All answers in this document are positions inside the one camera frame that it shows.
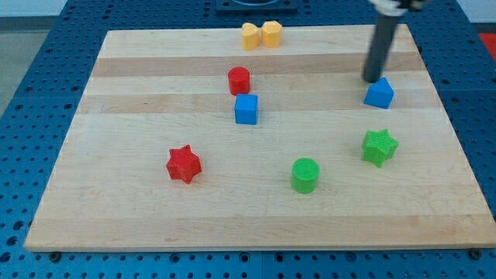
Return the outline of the white and black tool holder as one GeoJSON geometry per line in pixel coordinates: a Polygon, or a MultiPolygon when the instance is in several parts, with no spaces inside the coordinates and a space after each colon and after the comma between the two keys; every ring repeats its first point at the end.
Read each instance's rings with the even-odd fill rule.
{"type": "Polygon", "coordinates": [[[428,3],[426,0],[369,0],[383,16],[403,16],[406,12],[418,12],[428,3]]]}

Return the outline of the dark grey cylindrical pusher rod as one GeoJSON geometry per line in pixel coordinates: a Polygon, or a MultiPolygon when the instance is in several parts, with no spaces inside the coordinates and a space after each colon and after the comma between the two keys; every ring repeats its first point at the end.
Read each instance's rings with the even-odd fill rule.
{"type": "Polygon", "coordinates": [[[374,34],[363,67],[362,78],[368,83],[377,82],[382,75],[394,39],[398,16],[379,14],[374,34]]]}

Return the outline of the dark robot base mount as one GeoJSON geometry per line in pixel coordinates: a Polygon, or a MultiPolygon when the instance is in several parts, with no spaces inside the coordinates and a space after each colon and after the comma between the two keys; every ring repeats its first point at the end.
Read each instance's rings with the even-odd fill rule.
{"type": "Polygon", "coordinates": [[[231,12],[297,12],[298,0],[215,0],[215,10],[231,12]]]}

